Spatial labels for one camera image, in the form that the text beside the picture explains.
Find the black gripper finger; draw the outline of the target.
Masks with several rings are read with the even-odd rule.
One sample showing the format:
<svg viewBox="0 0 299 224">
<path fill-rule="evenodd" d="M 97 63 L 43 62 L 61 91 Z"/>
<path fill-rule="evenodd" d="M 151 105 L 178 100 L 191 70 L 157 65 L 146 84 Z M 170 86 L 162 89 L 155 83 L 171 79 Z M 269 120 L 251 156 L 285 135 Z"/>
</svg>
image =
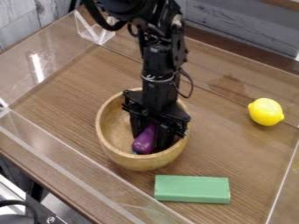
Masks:
<svg viewBox="0 0 299 224">
<path fill-rule="evenodd" d="M 158 125 L 155 151 L 167 150 L 183 138 L 177 122 L 162 122 Z"/>
<path fill-rule="evenodd" d="M 131 122 L 133 135 L 134 137 L 138 137 L 149 125 L 149 120 L 139 114 L 131 113 L 130 122 Z"/>
</svg>

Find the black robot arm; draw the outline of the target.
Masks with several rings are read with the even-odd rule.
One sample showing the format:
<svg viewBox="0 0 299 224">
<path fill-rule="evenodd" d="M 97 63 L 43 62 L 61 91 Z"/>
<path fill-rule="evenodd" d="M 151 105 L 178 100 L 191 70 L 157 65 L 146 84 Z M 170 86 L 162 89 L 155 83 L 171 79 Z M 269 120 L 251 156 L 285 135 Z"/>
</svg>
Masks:
<svg viewBox="0 0 299 224">
<path fill-rule="evenodd" d="M 135 154 L 151 154 L 185 137 L 191 117 L 178 104 L 183 63 L 189 49 L 185 19 L 175 0 L 83 0 L 101 27 L 111 32 L 127 28 L 139 40 L 143 88 L 123 92 L 130 114 Z"/>
</svg>

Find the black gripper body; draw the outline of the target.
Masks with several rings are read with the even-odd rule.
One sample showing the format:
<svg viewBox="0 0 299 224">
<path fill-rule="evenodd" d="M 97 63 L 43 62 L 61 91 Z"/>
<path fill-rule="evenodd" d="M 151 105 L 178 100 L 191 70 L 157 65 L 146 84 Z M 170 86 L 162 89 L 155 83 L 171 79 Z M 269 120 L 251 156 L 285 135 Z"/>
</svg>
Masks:
<svg viewBox="0 0 299 224">
<path fill-rule="evenodd" d="M 143 86 L 139 90 L 125 90 L 123 110 L 146 117 L 150 123 L 175 122 L 179 132 L 186 135 L 191 121 L 186 109 L 179 105 L 179 96 L 190 98 L 179 91 L 181 73 L 171 73 L 166 79 L 142 75 Z"/>
</svg>

